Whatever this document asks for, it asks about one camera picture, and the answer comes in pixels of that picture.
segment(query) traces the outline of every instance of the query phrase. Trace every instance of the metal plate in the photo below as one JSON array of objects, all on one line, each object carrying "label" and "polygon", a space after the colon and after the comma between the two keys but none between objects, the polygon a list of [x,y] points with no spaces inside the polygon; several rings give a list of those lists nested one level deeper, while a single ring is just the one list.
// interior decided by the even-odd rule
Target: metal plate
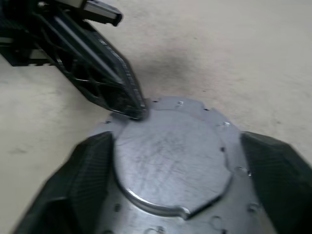
[{"label": "metal plate", "polygon": [[[268,233],[263,231],[263,225],[259,221],[260,207],[254,193],[251,175],[240,144],[240,131],[218,111],[208,111],[201,102],[186,98],[164,97],[157,102],[152,102],[150,109],[151,112],[147,122],[132,122],[122,117],[118,118],[117,115],[114,114],[106,123],[100,124],[94,131],[94,133],[112,131],[117,142],[116,155],[114,156],[114,160],[116,160],[116,170],[112,170],[111,172],[108,188],[109,195],[103,204],[103,213],[99,219],[97,233]],[[157,133],[156,136],[151,135],[151,131],[148,130],[148,127],[156,129],[153,130]],[[172,129],[171,134],[174,135],[174,133],[176,133],[176,135],[171,138],[190,140],[192,144],[189,145],[185,143],[184,146],[181,146],[180,141],[168,142],[170,139],[167,139],[167,141],[161,140],[160,136],[162,136],[162,139],[168,136],[168,132],[170,132],[169,129]],[[155,139],[161,140],[157,147],[154,146],[157,142]],[[177,147],[176,150],[173,150],[172,147],[176,145],[175,142],[180,142],[178,144],[180,148]],[[151,152],[156,148],[161,148],[161,146],[164,146],[164,150],[169,150],[171,153],[160,156],[158,153],[159,161],[152,158],[150,160],[139,160],[139,162],[137,162],[138,164],[134,164],[134,162],[130,160],[138,159],[142,155],[152,156],[153,154]],[[207,153],[204,155],[214,158],[212,162],[218,165],[218,170],[228,175],[227,179],[229,175],[232,174],[231,182],[223,193],[211,193],[208,191],[209,185],[216,187],[218,187],[218,185],[208,178],[208,176],[205,177],[205,175],[210,175],[208,169],[211,169],[211,166],[202,165],[204,160],[200,158],[199,155],[201,154],[196,154],[196,149],[202,152],[201,154],[204,154],[203,151],[206,149]],[[188,154],[193,155],[194,161],[188,158]],[[129,157],[124,161],[123,165],[120,164],[121,158],[118,158],[121,155],[127,155]],[[185,190],[189,190],[187,192],[181,191],[182,184],[168,188],[169,184],[172,184],[172,181],[178,178],[177,175],[175,178],[172,178],[176,169],[170,169],[172,165],[175,165],[173,164],[175,161],[181,164],[180,157],[182,157],[183,160],[187,160],[187,162],[193,166],[191,172],[186,170],[187,173],[190,173],[190,178],[193,178],[193,180],[188,180],[187,176],[183,175],[183,172],[179,175],[186,179]],[[160,174],[156,174],[155,176],[158,176],[158,179],[153,180],[153,175],[157,169],[151,167],[149,165],[150,163],[160,167]],[[144,172],[144,168],[147,169],[145,174],[137,174],[137,170]],[[161,191],[166,190],[165,194],[171,195],[170,199],[165,199],[168,197],[164,196],[161,191],[158,192],[159,196],[154,193],[150,196],[147,190],[140,190],[142,179],[145,177],[148,177],[148,180],[151,181],[145,184],[146,188],[152,190],[156,189],[155,183],[159,183],[162,179],[168,178],[168,181],[163,181],[163,184],[166,184],[166,186],[162,186],[160,183],[159,187]],[[219,185],[219,188],[224,186],[227,179],[220,180],[220,183],[223,185]],[[154,210],[144,209],[140,203],[138,204],[135,200],[130,198],[129,194],[125,192],[125,184],[133,189],[139,186],[139,189],[136,190],[138,195],[143,196],[147,200],[150,199],[152,202],[159,199],[158,202],[160,204],[168,206],[181,205],[181,203],[178,203],[182,201],[181,194],[193,194],[195,195],[194,199],[184,201],[183,206],[188,205],[194,208],[196,212],[191,216],[183,217],[184,219],[181,218],[181,215],[177,215],[176,217],[163,216],[166,214],[155,215]],[[200,189],[197,187],[199,184],[202,184],[202,188]],[[206,197],[202,197],[204,191],[208,191]],[[205,202],[207,204],[207,202],[217,194],[222,194],[218,201],[210,206],[202,206],[202,209],[195,209],[199,204],[202,205]]]}]

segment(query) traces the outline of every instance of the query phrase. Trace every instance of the screw hole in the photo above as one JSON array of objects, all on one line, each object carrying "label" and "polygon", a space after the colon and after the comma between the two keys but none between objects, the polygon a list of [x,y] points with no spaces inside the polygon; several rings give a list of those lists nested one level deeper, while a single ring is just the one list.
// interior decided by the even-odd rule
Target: screw hole
[{"label": "screw hole", "polygon": [[115,207],[114,207],[114,211],[115,212],[119,212],[120,211],[120,209],[121,209],[121,205],[120,204],[115,204]]}]

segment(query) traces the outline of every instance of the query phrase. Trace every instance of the concrete floor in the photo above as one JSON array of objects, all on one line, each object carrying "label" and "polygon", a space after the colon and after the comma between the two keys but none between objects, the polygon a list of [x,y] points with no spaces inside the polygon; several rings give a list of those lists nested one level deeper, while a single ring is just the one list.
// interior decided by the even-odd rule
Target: concrete floor
[{"label": "concrete floor", "polygon": [[[311,1],[106,2],[124,21],[94,25],[129,59],[145,96],[201,100],[312,162]],[[0,58],[0,234],[108,114],[55,67],[13,68]]]}]

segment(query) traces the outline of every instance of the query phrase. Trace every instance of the circular metal cover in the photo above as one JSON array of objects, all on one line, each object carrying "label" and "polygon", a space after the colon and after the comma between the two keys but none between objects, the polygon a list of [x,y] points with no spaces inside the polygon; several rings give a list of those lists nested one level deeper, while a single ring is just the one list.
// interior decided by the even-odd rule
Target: circular metal cover
[{"label": "circular metal cover", "polygon": [[204,121],[177,110],[150,110],[116,139],[119,186],[150,213],[187,219],[216,201],[231,179],[218,134]]}]

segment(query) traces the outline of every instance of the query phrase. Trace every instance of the gray floor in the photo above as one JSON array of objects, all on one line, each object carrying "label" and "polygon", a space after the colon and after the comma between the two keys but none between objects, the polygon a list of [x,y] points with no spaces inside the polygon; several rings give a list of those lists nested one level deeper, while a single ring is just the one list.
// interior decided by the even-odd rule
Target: gray floor
[{"label": "gray floor", "polygon": [[[312,162],[311,1],[107,2],[124,21],[94,25],[131,61],[145,96],[201,100]],[[0,234],[108,114],[56,68],[13,68],[0,58]]]}]

